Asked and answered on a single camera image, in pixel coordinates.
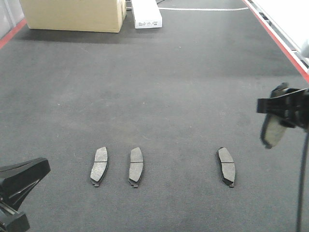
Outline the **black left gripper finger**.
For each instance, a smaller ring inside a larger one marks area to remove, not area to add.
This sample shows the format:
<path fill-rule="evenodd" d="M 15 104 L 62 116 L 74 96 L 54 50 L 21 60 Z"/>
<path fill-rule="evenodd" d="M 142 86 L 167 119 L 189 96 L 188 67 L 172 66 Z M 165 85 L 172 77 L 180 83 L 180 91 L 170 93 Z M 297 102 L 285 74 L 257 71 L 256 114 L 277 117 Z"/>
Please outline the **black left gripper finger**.
<path fill-rule="evenodd" d="M 27 215 L 18 212 L 5 203 L 0 203 L 0 231 L 27 232 L 30 229 Z"/>
<path fill-rule="evenodd" d="M 18 210 L 31 190 L 50 172 L 49 161 L 37 158 L 0 168 L 0 197 Z"/>

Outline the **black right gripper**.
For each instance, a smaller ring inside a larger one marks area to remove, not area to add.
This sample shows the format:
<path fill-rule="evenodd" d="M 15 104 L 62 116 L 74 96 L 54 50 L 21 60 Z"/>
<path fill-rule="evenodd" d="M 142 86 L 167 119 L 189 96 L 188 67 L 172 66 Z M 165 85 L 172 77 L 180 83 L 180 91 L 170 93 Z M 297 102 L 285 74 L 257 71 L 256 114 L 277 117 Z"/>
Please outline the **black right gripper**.
<path fill-rule="evenodd" d="M 257 100 L 257 113 L 272 114 L 281 118 L 287 128 L 300 127 L 309 131 L 309 89 L 288 88 L 288 93 L 274 98 Z"/>

